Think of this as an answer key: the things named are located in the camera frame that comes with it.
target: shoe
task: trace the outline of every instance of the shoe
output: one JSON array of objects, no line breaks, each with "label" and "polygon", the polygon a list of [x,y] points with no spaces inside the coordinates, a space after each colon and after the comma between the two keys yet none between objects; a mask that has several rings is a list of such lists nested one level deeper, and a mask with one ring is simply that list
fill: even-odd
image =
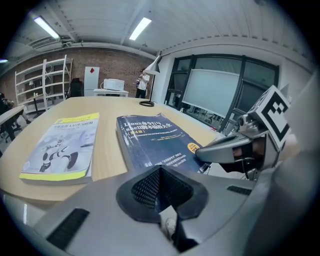
[{"label": "shoe", "polygon": [[170,242],[174,241],[176,232],[176,221],[173,218],[167,218],[165,221],[166,236]]}]

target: blue book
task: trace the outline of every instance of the blue book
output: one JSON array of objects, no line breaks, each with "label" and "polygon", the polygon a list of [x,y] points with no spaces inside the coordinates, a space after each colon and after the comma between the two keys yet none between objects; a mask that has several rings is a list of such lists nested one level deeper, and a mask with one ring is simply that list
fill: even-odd
[{"label": "blue book", "polygon": [[195,152],[201,145],[162,113],[119,116],[116,130],[130,171],[166,165],[204,173],[209,167],[196,158]]}]

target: white shirt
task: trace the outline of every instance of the white shirt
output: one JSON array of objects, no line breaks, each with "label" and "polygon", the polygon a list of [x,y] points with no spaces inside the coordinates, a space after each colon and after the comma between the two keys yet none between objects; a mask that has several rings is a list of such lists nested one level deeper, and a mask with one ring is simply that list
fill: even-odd
[{"label": "white shirt", "polygon": [[147,83],[148,83],[149,79],[150,79],[150,76],[147,75],[147,74],[144,74],[144,75],[142,76],[142,78],[141,78],[141,81],[140,81],[139,85],[138,85],[138,89],[140,89],[140,90],[146,90],[146,89],[147,89]]}]

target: white microwave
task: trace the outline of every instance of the white microwave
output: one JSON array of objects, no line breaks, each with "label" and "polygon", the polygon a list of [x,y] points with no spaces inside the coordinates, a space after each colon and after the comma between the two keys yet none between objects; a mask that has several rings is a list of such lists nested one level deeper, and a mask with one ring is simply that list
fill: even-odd
[{"label": "white microwave", "polygon": [[107,90],[123,91],[125,88],[125,81],[118,79],[104,79],[103,88]]}]

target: window frame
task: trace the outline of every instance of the window frame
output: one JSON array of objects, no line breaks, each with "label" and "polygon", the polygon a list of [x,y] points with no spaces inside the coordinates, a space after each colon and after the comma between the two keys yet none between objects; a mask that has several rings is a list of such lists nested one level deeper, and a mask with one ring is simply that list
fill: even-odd
[{"label": "window frame", "polygon": [[[237,87],[235,89],[234,97],[233,97],[232,102],[230,104],[230,108],[229,108],[224,120],[222,121],[220,128],[218,129],[218,132],[222,132],[226,128],[226,126],[227,126],[227,124],[229,122],[232,123],[232,120],[229,120],[232,112],[238,113],[238,114],[245,114],[242,110],[236,108],[236,105],[238,104],[238,102],[240,100],[241,91],[243,90],[243,81],[246,82],[246,83],[249,83],[249,84],[251,84],[253,86],[257,86],[257,87],[259,87],[261,89],[267,90],[269,88],[268,85],[260,84],[260,83],[255,82],[255,81],[251,81],[248,78],[244,78],[246,62],[254,63],[254,64],[257,64],[257,65],[269,68],[269,69],[273,69],[275,71],[275,74],[274,74],[274,85],[276,87],[278,87],[278,84],[279,84],[279,71],[280,71],[280,68],[279,68],[278,65],[273,65],[273,64],[265,62],[263,60],[247,57],[245,55],[234,55],[234,54],[198,54],[198,55],[189,55],[189,56],[183,56],[183,57],[179,57],[179,58],[175,58],[174,59],[174,63],[173,63],[173,67],[172,67],[172,71],[171,71],[171,75],[170,75],[170,80],[169,80],[169,85],[168,85],[168,89],[167,89],[166,96],[165,96],[165,99],[164,99],[164,104],[166,104],[169,107],[174,108],[174,109],[176,109],[178,111],[181,110],[182,105],[183,105],[182,100],[183,100],[185,92],[186,92],[186,88],[187,88],[187,84],[188,84],[188,81],[189,81],[191,70],[195,68],[197,59],[200,59],[200,58],[201,59],[202,58],[211,58],[211,59],[212,58],[224,58],[224,59],[233,59],[233,60],[240,60],[241,61],[239,80],[238,80]],[[179,61],[187,60],[187,59],[190,59],[188,70],[187,71],[181,71],[181,70],[178,71],[177,68],[178,68]],[[169,88],[169,86],[170,86],[170,84],[172,82],[172,79],[173,79],[175,74],[185,74],[186,75],[181,91]],[[179,102],[178,102],[177,107],[174,107],[174,106],[171,106],[171,105],[168,104],[169,103],[170,93],[176,93],[176,94],[180,94],[181,95],[180,98],[179,98]],[[186,115],[191,116],[191,117],[195,118],[196,120],[200,121],[201,123],[206,124],[209,127],[214,128],[209,123],[204,122],[204,121],[202,121],[200,119],[197,119],[196,117],[194,117],[194,116],[192,116],[192,115],[190,115],[188,113],[186,113]]]}]

